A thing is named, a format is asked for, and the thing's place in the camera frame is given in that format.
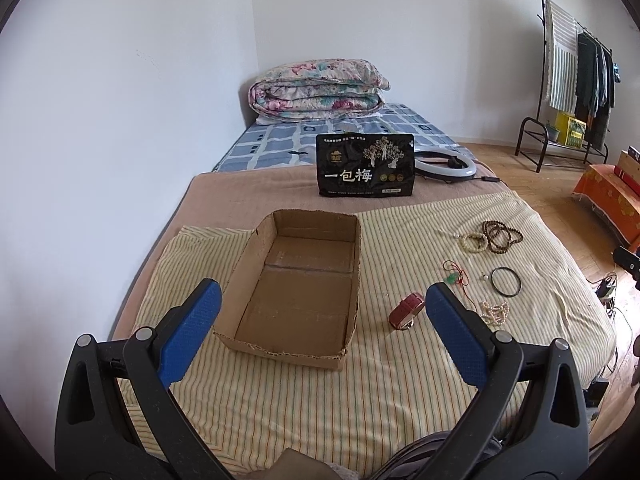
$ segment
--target white ring light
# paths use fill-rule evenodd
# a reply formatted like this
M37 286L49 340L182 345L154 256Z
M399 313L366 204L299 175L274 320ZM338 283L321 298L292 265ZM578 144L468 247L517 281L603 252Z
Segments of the white ring light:
M420 156L430 156L445 159L447 162L457 159L464 168L450 168L442 164L429 164L420 160ZM415 151L415 173L430 178L436 178L438 180L446 180L447 182L462 182L463 180L470 180L476 176L476 164L470 157L463 155L460 152L454 150L447 150L446 148L430 148L428 150L416 150Z

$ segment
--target blue gripper pad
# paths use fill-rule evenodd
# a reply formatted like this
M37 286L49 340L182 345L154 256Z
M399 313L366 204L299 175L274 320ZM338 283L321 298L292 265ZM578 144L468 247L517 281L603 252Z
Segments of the blue gripper pad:
M222 291L211 282L162 347L158 376L165 388L180 381L209 333L222 304Z
M424 308L462 380L482 389L489 377L486 353L451 303L453 300L457 301L455 297L450 300L436 285L431 285L424 295Z

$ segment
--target red string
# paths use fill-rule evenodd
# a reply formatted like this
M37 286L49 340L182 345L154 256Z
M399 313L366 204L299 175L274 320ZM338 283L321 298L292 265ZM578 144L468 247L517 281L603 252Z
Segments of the red string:
M462 292L464 293L465 297L471 302L471 304L474 306L474 309L477 310L478 308L476 307L476 302L472 300L466 293L465 287L467 287L469 284L469 275L466 273L466 270L452 260L446 260L442 264L442 268L444 270L448 270L449 272L456 272L458 274L455 283L462 288Z

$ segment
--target white tree illustration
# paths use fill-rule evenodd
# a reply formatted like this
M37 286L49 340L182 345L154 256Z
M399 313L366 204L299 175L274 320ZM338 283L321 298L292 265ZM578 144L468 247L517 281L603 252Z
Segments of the white tree illustration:
M380 150L382 160L386 160L389 158L389 149L394 144L388 139L387 136L382 137L381 139L376 141L376 146Z
M400 157L404 156L404 152L402 152L400 148L398 148L394 144L391 145L391 147L387 150L386 154L391 159L391 162L388 164L388 166L392 170L396 168L396 165L398 164L398 160L400 159Z
M362 155L364 155L365 158L369 159L371 167L373 168L376 165L376 158L378 157L378 155L380 155L380 149L377 146L377 143L372 144L368 148L363 150Z

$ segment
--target clothes rack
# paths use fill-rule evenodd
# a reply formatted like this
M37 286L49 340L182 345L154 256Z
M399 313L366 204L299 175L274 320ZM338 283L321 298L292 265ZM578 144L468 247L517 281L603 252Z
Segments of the clothes rack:
M583 170L583 166L589 162L588 158L590 155L597 156L603 158L603 164L607 163L607 159L609 158L609 148L607 145L604 145L604 150L598 150L591 145L591 142L583 141L582 146L580 148L574 146L565 146L564 144L560 144L559 142L553 142L549 140L549 132L546 129L546 126L540 121L540 108L542 107L542 94L545 90L545 65L546 65L546 23L545 23L545 7L547 0L540 0L542 3L542 16L538 15L540 20L542 21L542 31L543 31L543 55L542 55L542 77L540 78L540 96L538 97L538 110L536 111L536 117L525 117L520 124L520 134L518 136L518 143L516 145L515 155L518 156L522 154L525 158L528 158L531 162L536 165L536 173L540 173L542 166L552 166L555 168L570 168L570 169L578 169ZM589 36L591 36L595 41L598 42L605 50L612 54L612 50L607 48L598 38L596 38L583 24L576 20L578 26ZM532 128L539 127L541 131L535 130L527 130L527 125L532 124ZM535 139L537 142L542 144L542 149L540 152L524 152L520 149L522 145L522 138L524 135L528 135L529 137ZM572 152L580 152L584 153L584 158L574 157L574 156L565 156L559 155L557 153L548 154L546 151L549 146L553 146L555 148L562 148L564 150L569 150ZM532 158L532 156L538 156L538 160ZM549 156L552 158L562 158L565 160L575 160L577 162L582 163L581 166L576 166L575 164L550 164L545 163L545 157Z

